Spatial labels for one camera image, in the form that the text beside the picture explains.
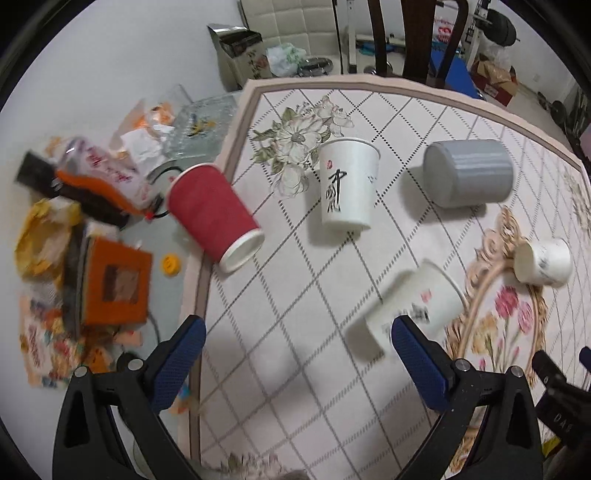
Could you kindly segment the white paper cup with print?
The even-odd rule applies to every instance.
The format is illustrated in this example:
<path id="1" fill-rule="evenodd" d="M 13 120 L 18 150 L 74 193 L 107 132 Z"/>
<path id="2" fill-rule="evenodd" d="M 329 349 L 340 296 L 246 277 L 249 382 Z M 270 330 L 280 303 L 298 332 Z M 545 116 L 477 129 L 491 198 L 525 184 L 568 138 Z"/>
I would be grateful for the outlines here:
<path id="1" fill-rule="evenodd" d="M 386 356 L 394 353 L 394 320 L 407 315 L 430 339 L 437 337 L 465 310 L 466 300 L 457 283 L 436 263 L 425 259 L 398 285 L 391 285 L 382 301 L 370 308 L 365 323 Z"/>

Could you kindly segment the small white ceramic cup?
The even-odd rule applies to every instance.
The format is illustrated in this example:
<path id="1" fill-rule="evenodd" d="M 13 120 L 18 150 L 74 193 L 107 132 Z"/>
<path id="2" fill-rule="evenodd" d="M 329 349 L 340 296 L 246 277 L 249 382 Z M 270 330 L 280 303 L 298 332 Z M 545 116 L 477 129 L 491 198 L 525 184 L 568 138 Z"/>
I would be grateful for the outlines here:
<path id="1" fill-rule="evenodd" d="M 561 288 L 573 271 L 573 257 L 562 238 L 526 241 L 514 252 L 514 272 L 524 284 Z"/>

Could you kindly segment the grey cylindrical cup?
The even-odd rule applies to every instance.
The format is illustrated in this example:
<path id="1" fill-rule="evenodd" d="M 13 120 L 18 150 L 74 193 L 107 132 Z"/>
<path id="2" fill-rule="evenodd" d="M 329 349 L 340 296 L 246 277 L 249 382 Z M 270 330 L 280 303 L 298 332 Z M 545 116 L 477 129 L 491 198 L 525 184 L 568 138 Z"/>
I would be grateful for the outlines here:
<path id="1" fill-rule="evenodd" d="M 442 208 L 502 202 L 510 195 L 514 178 L 513 161 L 500 141 L 434 142 L 424 153 L 424 187 Z"/>

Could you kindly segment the red ribbed paper cup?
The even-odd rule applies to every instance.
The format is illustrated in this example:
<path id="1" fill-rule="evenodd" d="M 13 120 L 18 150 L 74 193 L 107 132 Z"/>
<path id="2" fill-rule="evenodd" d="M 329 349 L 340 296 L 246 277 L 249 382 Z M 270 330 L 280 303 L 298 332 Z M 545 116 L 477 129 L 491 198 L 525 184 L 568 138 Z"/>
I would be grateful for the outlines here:
<path id="1" fill-rule="evenodd" d="M 176 177 L 166 207 L 225 274 L 242 268 L 263 246 L 263 229 L 211 163 L 195 165 Z"/>

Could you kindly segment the white calligraphy paper cup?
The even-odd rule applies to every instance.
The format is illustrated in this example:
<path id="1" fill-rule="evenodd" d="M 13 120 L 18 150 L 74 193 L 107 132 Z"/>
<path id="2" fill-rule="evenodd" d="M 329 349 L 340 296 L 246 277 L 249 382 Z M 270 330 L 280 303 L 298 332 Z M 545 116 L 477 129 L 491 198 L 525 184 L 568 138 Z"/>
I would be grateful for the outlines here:
<path id="1" fill-rule="evenodd" d="M 318 148 L 322 224 L 346 231 L 370 229 L 381 154 L 367 140 L 339 137 Z"/>

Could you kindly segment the colourful floral packet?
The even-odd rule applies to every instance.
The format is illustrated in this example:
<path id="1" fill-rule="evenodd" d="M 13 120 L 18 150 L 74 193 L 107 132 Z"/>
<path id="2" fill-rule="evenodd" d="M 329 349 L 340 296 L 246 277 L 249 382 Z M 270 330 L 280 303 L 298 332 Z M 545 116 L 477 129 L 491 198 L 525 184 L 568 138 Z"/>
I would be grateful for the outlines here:
<path id="1" fill-rule="evenodd" d="M 94 374 L 114 370 L 110 353 L 84 337 L 75 339 L 63 324 L 60 308 L 28 295 L 19 302 L 19 341 L 30 386 L 48 389 L 66 388 L 74 370 L 86 366 Z"/>

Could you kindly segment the orange square box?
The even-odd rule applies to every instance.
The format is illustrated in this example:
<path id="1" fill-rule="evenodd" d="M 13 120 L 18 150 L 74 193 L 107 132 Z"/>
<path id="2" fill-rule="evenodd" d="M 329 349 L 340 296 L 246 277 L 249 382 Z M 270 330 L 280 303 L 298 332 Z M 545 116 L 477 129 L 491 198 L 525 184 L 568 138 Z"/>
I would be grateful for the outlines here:
<path id="1" fill-rule="evenodd" d="M 153 256 L 100 236 L 81 241 L 64 265 L 64 322 L 73 331 L 147 320 Z"/>

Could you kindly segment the yellow bottle cap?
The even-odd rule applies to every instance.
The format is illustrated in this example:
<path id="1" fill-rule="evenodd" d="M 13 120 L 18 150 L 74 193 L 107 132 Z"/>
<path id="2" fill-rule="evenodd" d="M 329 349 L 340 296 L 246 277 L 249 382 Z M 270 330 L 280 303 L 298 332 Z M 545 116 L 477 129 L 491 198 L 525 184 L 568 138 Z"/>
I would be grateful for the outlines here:
<path id="1" fill-rule="evenodd" d="M 178 275 L 182 269 L 180 258 L 173 253 L 165 254 L 160 261 L 160 269 L 167 277 Z"/>

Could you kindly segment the floral table mat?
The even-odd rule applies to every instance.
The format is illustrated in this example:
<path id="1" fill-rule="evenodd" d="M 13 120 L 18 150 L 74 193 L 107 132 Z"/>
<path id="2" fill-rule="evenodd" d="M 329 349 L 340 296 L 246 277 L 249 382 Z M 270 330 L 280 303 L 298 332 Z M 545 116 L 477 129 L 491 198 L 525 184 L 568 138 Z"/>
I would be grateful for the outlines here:
<path id="1" fill-rule="evenodd" d="M 381 154 L 363 233 L 322 226 L 312 150 L 336 132 Z M 422 179 L 425 149 L 484 139 L 513 161 L 508 198 L 437 206 Z M 569 381 L 588 383 L 578 355 L 590 343 L 590 182 L 579 159 L 522 118 L 403 80 L 254 81 L 215 164 L 266 239 L 231 275 L 202 257 L 187 267 L 207 324 L 181 433 L 194 460 L 238 467 L 276 456 L 318 479 L 394 478 L 436 415 L 363 318 L 425 259 L 466 300 L 440 337 L 452 356 L 502 371 L 528 368 L 542 349 Z M 552 238 L 570 247 L 568 283 L 519 282 L 516 247 Z"/>

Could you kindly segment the red-printed plastic bag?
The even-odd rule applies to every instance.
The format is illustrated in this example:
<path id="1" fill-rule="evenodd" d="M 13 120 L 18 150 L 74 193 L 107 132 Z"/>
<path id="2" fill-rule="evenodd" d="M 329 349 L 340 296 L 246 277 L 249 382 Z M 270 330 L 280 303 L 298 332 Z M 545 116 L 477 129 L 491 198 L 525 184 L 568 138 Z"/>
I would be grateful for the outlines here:
<path id="1" fill-rule="evenodd" d="M 62 183 L 98 195 L 126 213 L 143 215 L 156 197 L 144 177 L 85 137 L 58 139 L 51 157 Z"/>

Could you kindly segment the crumpled white paper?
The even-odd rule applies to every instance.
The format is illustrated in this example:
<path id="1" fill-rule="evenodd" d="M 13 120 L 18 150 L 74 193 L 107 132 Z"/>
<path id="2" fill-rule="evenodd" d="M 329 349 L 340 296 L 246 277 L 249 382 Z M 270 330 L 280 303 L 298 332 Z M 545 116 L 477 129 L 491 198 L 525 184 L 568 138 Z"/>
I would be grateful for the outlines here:
<path id="1" fill-rule="evenodd" d="M 142 176 L 148 176 L 166 161 L 162 143 L 146 129 L 135 129 L 123 134 L 121 142 L 134 168 Z"/>

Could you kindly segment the cardboard box on floor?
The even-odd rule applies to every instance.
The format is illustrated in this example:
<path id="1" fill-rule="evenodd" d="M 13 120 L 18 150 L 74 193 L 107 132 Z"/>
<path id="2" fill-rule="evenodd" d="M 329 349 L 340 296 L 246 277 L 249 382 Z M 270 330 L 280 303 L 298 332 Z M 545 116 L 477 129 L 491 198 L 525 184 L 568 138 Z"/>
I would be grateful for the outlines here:
<path id="1" fill-rule="evenodd" d="M 505 70 L 490 60 L 478 60 L 472 67 L 471 77 L 479 90 L 505 107 L 517 94 L 519 82 L 513 67 Z"/>

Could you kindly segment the dark wooden chair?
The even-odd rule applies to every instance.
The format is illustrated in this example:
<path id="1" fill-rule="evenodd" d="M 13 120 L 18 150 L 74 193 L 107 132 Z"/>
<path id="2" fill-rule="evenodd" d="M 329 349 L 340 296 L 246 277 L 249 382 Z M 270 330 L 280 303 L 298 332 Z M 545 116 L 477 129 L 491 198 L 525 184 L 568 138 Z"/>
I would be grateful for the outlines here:
<path id="1" fill-rule="evenodd" d="M 457 4 L 457 14 L 452 34 L 444 57 L 435 75 L 432 75 L 430 65 L 433 24 L 438 1 L 401 1 L 406 45 L 402 74 L 404 79 L 439 89 L 449 88 L 447 77 L 469 15 L 469 3 L 466 0 L 456 0 L 455 3 Z M 375 74 L 380 77 L 388 77 L 386 29 L 381 2 L 379 0 L 369 0 L 368 6 L 374 36 Z"/>

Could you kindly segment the silver trash bin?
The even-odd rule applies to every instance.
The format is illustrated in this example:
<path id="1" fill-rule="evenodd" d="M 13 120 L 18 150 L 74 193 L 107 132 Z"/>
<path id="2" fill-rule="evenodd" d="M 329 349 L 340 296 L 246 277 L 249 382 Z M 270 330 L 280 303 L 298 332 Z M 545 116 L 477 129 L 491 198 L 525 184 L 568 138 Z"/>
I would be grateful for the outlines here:
<path id="1" fill-rule="evenodd" d="M 262 34 L 245 26 L 208 24 L 207 29 L 226 89 L 239 90 L 249 80 L 273 77 Z"/>

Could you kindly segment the beige upholstered chair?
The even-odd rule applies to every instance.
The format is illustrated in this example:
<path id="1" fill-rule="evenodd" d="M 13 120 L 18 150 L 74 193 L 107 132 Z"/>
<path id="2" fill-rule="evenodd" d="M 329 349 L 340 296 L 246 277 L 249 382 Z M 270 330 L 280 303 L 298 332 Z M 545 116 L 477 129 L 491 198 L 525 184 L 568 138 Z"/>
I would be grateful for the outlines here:
<path id="1" fill-rule="evenodd" d="M 242 17 L 266 48 L 290 43 L 311 56 L 338 57 L 334 3 L 329 0 L 242 0 Z"/>

